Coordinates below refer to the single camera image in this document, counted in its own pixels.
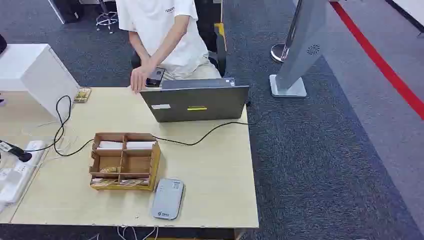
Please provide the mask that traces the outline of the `person's left hand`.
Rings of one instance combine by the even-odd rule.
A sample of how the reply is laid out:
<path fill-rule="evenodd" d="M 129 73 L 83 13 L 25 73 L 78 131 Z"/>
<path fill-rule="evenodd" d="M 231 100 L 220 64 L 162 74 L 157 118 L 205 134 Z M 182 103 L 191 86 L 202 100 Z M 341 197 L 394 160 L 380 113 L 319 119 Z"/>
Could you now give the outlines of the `person's left hand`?
<path fill-rule="evenodd" d="M 141 66 L 134 68 L 130 76 L 130 88 L 134 93 L 139 93 L 146 88 L 147 78 L 156 69 L 154 64 L 145 62 Z"/>

